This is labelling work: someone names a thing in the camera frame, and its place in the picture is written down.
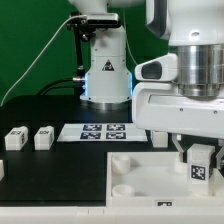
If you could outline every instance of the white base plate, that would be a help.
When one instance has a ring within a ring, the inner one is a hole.
[[[112,170],[113,156],[128,155],[130,172],[116,174]],[[188,191],[187,164],[178,161],[176,152],[109,153],[107,167],[107,206],[141,207],[161,206],[160,202],[173,207],[223,206],[224,178],[214,170],[214,195],[201,196]],[[112,189],[117,185],[134,188],[135,196],[114,197]]]

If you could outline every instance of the white cube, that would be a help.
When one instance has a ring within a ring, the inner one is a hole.
[[[168,147],[168,133],[162,131],[151,131],[151,140],[154,148]]]
[[[42,127],[34,137],[35,150],[49,150],[54,141],[54,128]]]
[[[6,150],[19,151],[26,144],[28,140],[28,129],[27,127],[13,128],[5,136],[5,147]]]
[[[212,196],[214,174],[211,157],[214,146],[194,144],[187,152],[188,190],[205,196]]]

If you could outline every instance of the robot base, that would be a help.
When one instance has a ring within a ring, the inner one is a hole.
[[[85,107],[90,107],[96,110],[121,110],[131,106],[131,99],[121,103],[96,103],[89,101],[87,99],[81,98],[81,105]]]

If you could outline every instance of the blue light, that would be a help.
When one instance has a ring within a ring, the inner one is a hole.
[[[88,74],[85,74],[85,93],[84,96],[88,96]]]
[[[131,89],[131,96],[133,95],[133,74],[130,73],[130,89]]]

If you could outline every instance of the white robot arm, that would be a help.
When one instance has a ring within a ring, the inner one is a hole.
[[[107,7],[130,7],[144,0],[69,0],[83,15],[90,27],[106,24],[94,30],[91,43],[91,68],[85,75],[85,93],[81,103],[95,109],[113,110],[126,107],[132,99],[132,74],[126,67],[126,32],[116,14],[107,13]]]
[[[107,13],[107,7],[133,7],[145,0],[68,0],[82,14]]]
[[[169,53],[136,67],[143,82],[133,95],[134,123],[224,139],[224,1],[146,2],[148,27],[169,40]]]

